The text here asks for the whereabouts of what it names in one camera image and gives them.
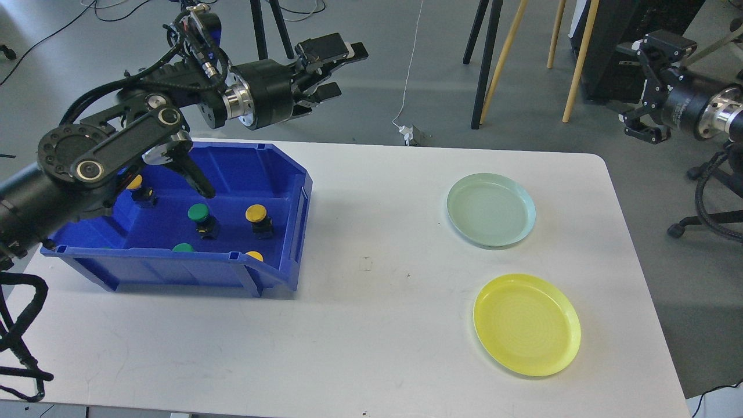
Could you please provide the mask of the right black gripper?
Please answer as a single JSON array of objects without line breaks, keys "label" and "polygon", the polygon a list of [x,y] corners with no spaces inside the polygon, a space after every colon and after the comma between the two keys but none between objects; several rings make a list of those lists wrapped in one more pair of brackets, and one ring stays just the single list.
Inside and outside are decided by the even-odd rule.
[{"label": "right black gripper", "polygon": [[618,52],[635,58],[647,76],[647,99],[620,102],[625,135],[658,145],[671,130],[708,140],[713,129],[702,116],[717,94],[717,81],[703,74],[672,67],[697,50],[697,42],[669,31],[653,31],[641,39],[618,44]]}]

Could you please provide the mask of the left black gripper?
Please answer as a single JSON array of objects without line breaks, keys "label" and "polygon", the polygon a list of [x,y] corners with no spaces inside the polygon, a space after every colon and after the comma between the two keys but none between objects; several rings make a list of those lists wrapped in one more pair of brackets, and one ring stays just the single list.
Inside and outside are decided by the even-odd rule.
[{"label": "left black gripper", "polygon": [[239,117],[247,129],[258,130],[308,116],[319,104],[342,95],[336,82],[320,85],[313,92],[294,92],[296,69],[305,73],[331,73],[345,64],[369,58],[363,43],[351,44],[338,33],[306,39],[295,46],[295,52],[295,65],[261,59],[233,67],[233,75],[244,81],[252,100],[249,112]]}]

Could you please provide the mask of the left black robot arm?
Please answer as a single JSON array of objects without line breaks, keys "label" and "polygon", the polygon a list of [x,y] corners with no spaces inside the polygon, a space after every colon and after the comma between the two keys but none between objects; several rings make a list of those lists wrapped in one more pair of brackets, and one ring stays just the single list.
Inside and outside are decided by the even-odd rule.
[{"label": "left black robot arm", "polygon": [[332,33],[295,45],[290,62],[233,64],[219,45],[221,24],[204,2],[165,25],[169,50],[148,68],[83,93],[45,134],[37,160],[2,183],[2,271],[71,221],[105,214],[146,165],[164,165],[198,194],[215,189],[189,157],[182,109],[198,106],[213,128],[237,119],[247,129],[292,121],[340,95],[329,77],[367,59],[363,43]]}]

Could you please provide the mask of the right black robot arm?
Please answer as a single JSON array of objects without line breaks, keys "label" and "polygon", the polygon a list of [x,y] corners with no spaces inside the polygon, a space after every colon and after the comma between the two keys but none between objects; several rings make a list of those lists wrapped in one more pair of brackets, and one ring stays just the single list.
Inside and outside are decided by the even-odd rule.
[{"label": "right black robot arm", "polygon": [[726,134],[741,141],[741,84],[690,71],[702,56],[693,40],[668,31],[654,31],[616,50],[634,56],[645,76],[640,106],[620,111],[624,132],[653,145],[670,138],[671,130],[708,140]]}]

